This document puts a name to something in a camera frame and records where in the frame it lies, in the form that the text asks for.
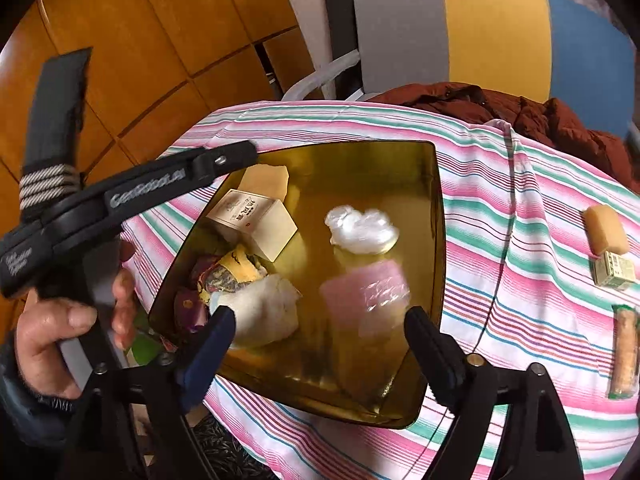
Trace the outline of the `person left hand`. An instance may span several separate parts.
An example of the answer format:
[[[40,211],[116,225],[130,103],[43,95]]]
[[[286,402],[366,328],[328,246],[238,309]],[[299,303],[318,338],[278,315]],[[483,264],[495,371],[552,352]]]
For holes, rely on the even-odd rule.
[[[112,330],[115,346],[127,350],[136,336],[134,277],[121,268],[114,278],[115,305]],[[76,400],[81,390],[68,372],[56,343],[79,337],[98,319],[93,307],[66,298],[41,299],[35,289],[28,292],[14,336],[18,369],[29,389],[40,396]]]

